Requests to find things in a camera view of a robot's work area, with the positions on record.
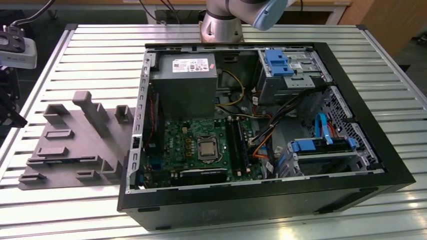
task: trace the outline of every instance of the metal case frame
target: metal case frame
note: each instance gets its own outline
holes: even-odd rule
[[[160,51],[200,53],[246,51],[272,47],[311,46],[316,51],[353,118],[380,163],[371,164],[384,173],[339,177],[304,177],[292,181],[264,180],[262,184],[221,185],[220,187],[168,189],[136,193],[129,190],[128,168],[137,169],[141,154],[141,133],[145,94],[149,84],[150,57]],[[132,146],[124,163],[117,211],[125,212],[148,230],[242,222],[298,215],[339,212],[379,193],[393,192],[415,182],[377,121],[349,81],[325,43],[236,43],[236,44],[146,44],[138,98],[136,105]]]

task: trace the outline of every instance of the ram slot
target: ram slot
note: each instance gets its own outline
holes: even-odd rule
[[[234,143],[234,148],[236,148],[236,153],[237,153],[237,157],[236,157],[236,161],[237,161],[237,166],[240,169],[241,173],[246,172],[246,166],[245,166],[245,160],[244,160],[244,155],[246,154],[246,152],[242,152],[242,143],[244,143],[244,138],[242,138],[242,134],[240,131],[240,122],[238,120],[232,120],[232,131],[233,131],[233,143]]]
[[[238,129],[238,142],[237,145],[240,147],[240,153],[242,156],[242,162],[244,162],[244,172],[246,172],[246,169],[249,169],[249,157],[248,157],[248,147],[245,142],[245,137],[242,134],[242,127],[240,120],[236,121],[237,129]]]
[[[238,168],[238,153],[236,152],[236,143],[234,143],[234,131],[233,124],[230,120],[225,120],[225,136],[226,136],[226,145],[228,145],[228,153],[229,153],[229,161],[230,161],[230,170],[233,176],[240,175]]]

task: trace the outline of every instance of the robotic arm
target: robotic arm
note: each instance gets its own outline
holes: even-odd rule
[[[288,0],[208,0],[201,25],[206,43],[236,43],[242,39],[241,21],[268,30],[280,19]]]

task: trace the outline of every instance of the wooden cabinet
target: wooden cabinet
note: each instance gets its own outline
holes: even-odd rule
[[[340,25],[365,25],[391,56],[396,56],[427,22],[427,0],[353,0]]]

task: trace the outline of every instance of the chip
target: chip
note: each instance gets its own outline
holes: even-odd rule
[[[201,142],[200,143],[200,155],[201,156],[213,156],[214,155],[213,142]]]

